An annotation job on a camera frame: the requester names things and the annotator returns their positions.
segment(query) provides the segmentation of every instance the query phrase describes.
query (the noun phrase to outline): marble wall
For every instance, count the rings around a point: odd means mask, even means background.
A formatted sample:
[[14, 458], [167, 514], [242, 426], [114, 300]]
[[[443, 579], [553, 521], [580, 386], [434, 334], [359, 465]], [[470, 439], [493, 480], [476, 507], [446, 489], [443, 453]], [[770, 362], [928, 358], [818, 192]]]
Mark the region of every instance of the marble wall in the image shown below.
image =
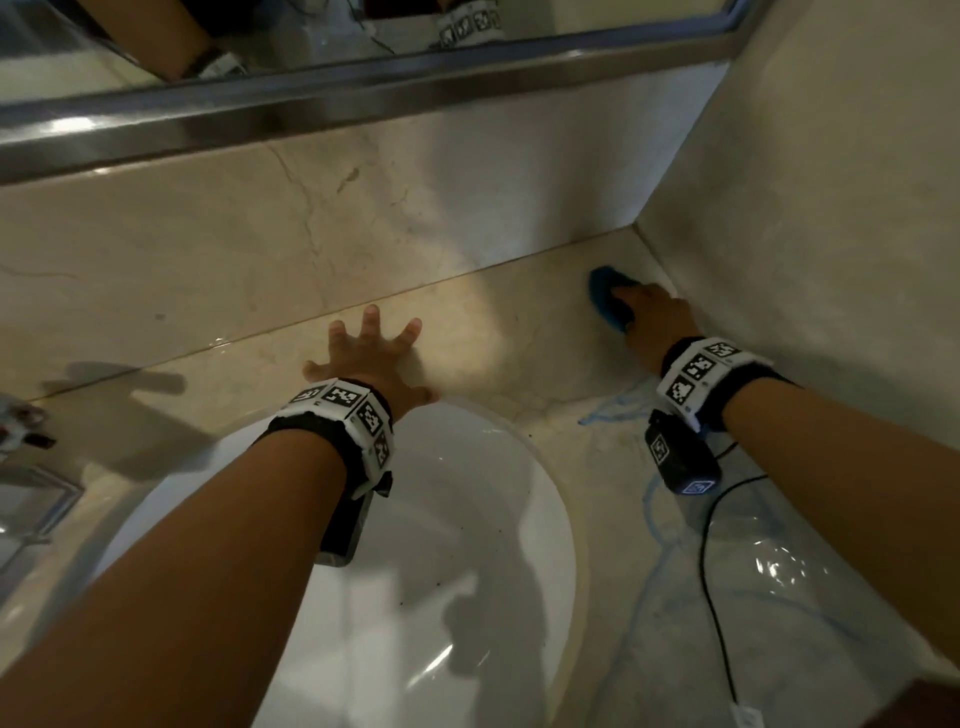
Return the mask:
[[0, 190], [33, 398], [629, 225], [709, 64]]
[[715, 330], [960, 447], [960, 5], [780, 0], [639, 225]]

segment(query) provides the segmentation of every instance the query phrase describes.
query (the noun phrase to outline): scrubbing pad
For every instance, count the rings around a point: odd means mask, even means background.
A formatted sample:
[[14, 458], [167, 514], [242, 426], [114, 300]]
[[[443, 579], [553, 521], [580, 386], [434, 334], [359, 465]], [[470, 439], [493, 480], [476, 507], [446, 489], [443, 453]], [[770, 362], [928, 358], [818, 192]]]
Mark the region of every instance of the scrubbing pad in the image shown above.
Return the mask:
[[634, 322], [634, 312], [630, 307], [613, 296], [614, 288], [639, 285], [639, 282], [624, 276], [612, 266], [605, 265], [590, 271], [588, 289], [590, 302], [603, 320], [620, 333], [627, 332], [627, 326]]

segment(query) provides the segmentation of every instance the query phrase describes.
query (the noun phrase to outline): sink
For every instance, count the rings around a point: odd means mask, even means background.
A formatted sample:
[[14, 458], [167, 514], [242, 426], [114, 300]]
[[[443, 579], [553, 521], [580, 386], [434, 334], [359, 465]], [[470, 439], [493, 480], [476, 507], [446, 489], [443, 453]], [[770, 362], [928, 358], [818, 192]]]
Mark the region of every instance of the sink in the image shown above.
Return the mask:
[[[162, 480], [96, 573], [267, 422]], [[415, 410], [396, 442], [391, 495], [374, 499], [349, 566], [314, 567], [255, 726], [530, 726], [558, 697], [586, 589], [554, 481], [527, 443], [473, 405]]]

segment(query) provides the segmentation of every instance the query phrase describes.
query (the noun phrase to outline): person's right arm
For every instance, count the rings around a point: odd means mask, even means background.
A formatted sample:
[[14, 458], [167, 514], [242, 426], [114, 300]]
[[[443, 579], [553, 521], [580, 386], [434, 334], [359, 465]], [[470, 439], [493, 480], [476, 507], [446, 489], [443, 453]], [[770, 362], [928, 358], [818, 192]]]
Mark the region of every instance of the person's right arm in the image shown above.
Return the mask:
[[[656, 374], [699, 331], [658, 286], [618, 289], [628, 344]], [[723, 411], [730, 435], [900, 614], [960, 665], [960, 452], [809, 389], [758, 379]]]

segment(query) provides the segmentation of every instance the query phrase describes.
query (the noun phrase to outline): marble countertop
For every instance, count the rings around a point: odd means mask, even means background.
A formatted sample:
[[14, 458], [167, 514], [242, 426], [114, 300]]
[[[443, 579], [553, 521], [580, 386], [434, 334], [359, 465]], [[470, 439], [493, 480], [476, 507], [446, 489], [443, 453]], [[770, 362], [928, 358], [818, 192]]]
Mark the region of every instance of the marble countertop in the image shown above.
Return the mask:
[[[528, 435], [551, 472], [559, 474], [572, 520], [585, 534], [584, 639], [555, 724], [722, 725], [730, 720], [728, 698], [695, 570], [703, 501], [685, 507], [657, 479], [643, 443], [656, 381], [640, 371], [621, 337], [587, 300], [587, 273], [603, 264], [670, 287], [639, 238], [622, 230], [378, 303], [385, 332], [399, 330], [413, 316], [424, 321], [405, 374], [446, 395], [476, 401]], [[137, 495], [185, 452], [288, 399], [300, 387], [301, 362], [323, 357], [329, 321], [343, 318], [354, 329], [362, 308], [47, 400], [60, 444], [42, 462], [82, 482], [87, 493], [0, 608], [0, 668], [49, 623], [51, 590], [69, 589], [78, 554], [102, 544]], [[756, 472], [749, 459], [738, 457], [732, 457], [732, 476]], [[728, 607], [724, 619], [731, 630], [749, 636], [732, 646], [738, 679], [755, 704], [784, 717], [798, 708], [802, 715], [812, 694], [829, 700], [833, 693], [822, 683], [832, 676], [832, 684], [848, 696], [847, 707], [833, 714], [836, 720], [818, 724], [853, 725], [844, 721], [868, 715], [920, 669], [924, 660], [917, 655], [926, 654], [924, 646], [855, 574], [844, 581], [845, 598], [829, 610], [815, 596], [800, 595], [800, 586], [788, 585], [785, 593], [767, 589], [774, 570], [757, 573], [753, 561], [760, 565], [760, 557], [740, 545], [755, 535], [751, 529], [762, 531], [753, 548], [766, 549], [765, 564], [778, 563], [772, 554], [786, 543], [777, 533], [789, 533], [808, 550], [822, 550], [818, 537], [804, 531], [810, 529], [781, 501], [771, 488], [756, 513], [750, 504], [734, 507], [738, 537], [721, 535], [712, 546], [715, 578], [734, 583], [730, 598], [736, 597], [739, 607], [723, 602], [719, 608]], [[776, 538], [771, 529], [780, 529]], [[824, 563], [832, 558], [828, 551], [817, 553]], [[742, 569], [745, 560], [753, 577]], [[745, 581], [750, 578], [760, 581]], [[785, 601], [792, 606], [784, 608]], [[848, 629], [853, 620], [857, 626]], [[785, 637], [772, 635], [781, 628]], [[888, 668], [871, 675], [857, 667], [871, 661]], [[790, 675], [800, 674], [809, 677], [810, 686], [821, 687], [788, 690]], [[794, 716], [777, 724], [808, 723]]]

